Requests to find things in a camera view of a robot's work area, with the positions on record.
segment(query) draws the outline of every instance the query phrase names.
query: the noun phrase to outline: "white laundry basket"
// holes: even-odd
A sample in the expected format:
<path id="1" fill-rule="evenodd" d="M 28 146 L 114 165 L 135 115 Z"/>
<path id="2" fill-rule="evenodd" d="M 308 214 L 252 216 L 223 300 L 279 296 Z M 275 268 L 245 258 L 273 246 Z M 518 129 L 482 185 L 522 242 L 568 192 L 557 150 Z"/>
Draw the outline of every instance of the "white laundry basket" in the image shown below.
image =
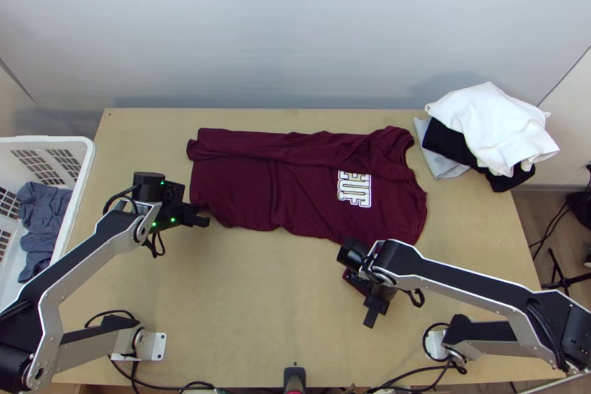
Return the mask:
<path id="1" fill-rule="evenodd" d="M 64 255 L 94 156 L 95 144 L 86 137 L 0 137 L 0 310 L 21 290 L 17 278 L 27 258 L 21 249 L 27 229 L 18 219 L 16 193 L 30 181 L 72 189 L 53 264 Z"/>

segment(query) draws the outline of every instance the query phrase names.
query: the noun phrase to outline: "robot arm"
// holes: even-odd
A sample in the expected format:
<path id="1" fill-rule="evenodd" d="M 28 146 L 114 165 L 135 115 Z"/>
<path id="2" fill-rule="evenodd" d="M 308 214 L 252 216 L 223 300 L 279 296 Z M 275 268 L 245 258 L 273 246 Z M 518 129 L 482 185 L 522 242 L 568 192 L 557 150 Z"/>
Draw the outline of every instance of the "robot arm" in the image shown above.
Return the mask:
<path id="1" fill-rule="evenodd" d="M 426 259 L 397 240 L 376 242 L 369 252 L 348 241 L 337 260 L 348 268 L 344 278 L 366 295 L 366 326 L 373 326 L 378 313 L 386 313 L 397 290 L 428 289 L 507 318 L 473 322 L 454 316 L 446 330 L 430 333 L 433 356 L 452 354 L 458 364 L 486 353 L 530 356 L 572 373 L 591 367 L 591 313 L 559 291 L 531 291 Z"/>
<path id="2" fill-rule="evenodd" d="M 149 234 L 177 225 L 205 227 L 196 206 L 182 202 L 184 185 L 162 174 L 136 172 L 131 202 L 98 221 L 95 232 L 29 281 L 0 313 L 0 390 L 40 390 L 53 374 L 108 354 L 113 359 L 161 360 L 166 335 L 146 331 L 136 319 L 110 315 L 99 326 L 65 333 L 59 305 L 117 254 L 146 245 Z M 114 196 L 109 202 L 122 197 Z"/>

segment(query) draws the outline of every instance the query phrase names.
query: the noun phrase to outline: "blue cloth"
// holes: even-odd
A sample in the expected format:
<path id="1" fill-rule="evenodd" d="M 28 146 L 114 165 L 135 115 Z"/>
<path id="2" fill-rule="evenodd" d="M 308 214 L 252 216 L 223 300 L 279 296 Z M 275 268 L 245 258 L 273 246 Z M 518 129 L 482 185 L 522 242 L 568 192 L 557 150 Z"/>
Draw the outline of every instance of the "blue cloth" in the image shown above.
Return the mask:
<path id="1" fill-rule="evenodd" d="M 27 263 L 18 275 L 20 283 L 31 280 L 49 266 L 61 222 L 72 191 L 29 182 L 18 191 L 18 217 L 29 233 L 21 238 Z"/>

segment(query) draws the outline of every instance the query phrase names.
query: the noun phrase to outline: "table surface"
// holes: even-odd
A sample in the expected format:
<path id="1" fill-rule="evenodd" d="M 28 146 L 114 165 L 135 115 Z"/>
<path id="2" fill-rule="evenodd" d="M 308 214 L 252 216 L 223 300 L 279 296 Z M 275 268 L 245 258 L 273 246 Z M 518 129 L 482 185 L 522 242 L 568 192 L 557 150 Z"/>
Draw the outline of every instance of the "table surface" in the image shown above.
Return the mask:
<path id="1" fill-rule="evenodd" d="M 384 126 L 407 128 L 422 111 L 106 109 L 95 138 L 97 152 L 68 250 L 92 234 L 104 202 L 128 188 L 134 171 L 158 171 L 185 183 L 192 162 L 187 140 L 199 127 L 245 131 L 321 130 L 365 134 Z M 428 193 L 428 216 L 417 247 L 425 257 L 539 289 L 513 199 L 494 194 L 475 171 L 435 180 L 418 145 L 408 165 Z M 297 364 L 309 386 L 375 386 L 408 370 L 431 366 L 421 348 L 423 331 L 455 313 L 499 319 L 494 313 L 426 291 L 414 308 L 398 295 L 375 327 L 363 326 L 363 297 L 341 279 L 339 246 L 329 240 L 224 228 L 175 228 L 163 233 L 166 255 L 144 248 L 116 256 L 61 306 L 66 330 L 80 329 L 95 313 L 130 310 L 148 329 L 168 333 L 165 358 L 144 362 L 138 377 L 184 385 L 204 380 L 220 387 L 278 387 L 283 369 Z M 436 372 L 412 384 L 430 384 Z M 485 383 L 556 378 L 538 359 L 484 356 L 468 374 L 448 371 L 442 383 Z M 128 384 L 107 358 L 54 381 Z"/>

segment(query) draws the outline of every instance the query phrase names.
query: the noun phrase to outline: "light gray cloth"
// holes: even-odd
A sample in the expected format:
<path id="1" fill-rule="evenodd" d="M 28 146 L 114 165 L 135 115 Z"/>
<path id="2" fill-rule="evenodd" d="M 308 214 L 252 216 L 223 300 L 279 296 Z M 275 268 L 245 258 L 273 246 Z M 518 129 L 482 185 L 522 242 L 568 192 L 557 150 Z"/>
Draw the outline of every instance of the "light gray cloth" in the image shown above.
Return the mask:
<path id="1" fill-rule="evenodd" d="M 425 132 L 427 132 L 430 122 L 431 118 L 425 120 L 414 118 L 414 128 L 417 130 L 417 136 L 419 137 L 420 150 L 433 177 L 438 180 L 440 178 L 454 178 L 469 170 L 470 166 L 462 165 L 457 161 L 443 157 L 441 154 L 423 148 L 423 138 L 425 138 Z"/>
<path id="2" fill-rule="evenodd" d="M 18 191 L 18 217 L 29 233 L 21 238 L 27 263 L 18 275 L 20 283 L 32 279 L 49 266 L 61 222 L 72 191 L 29 182 Z"/>

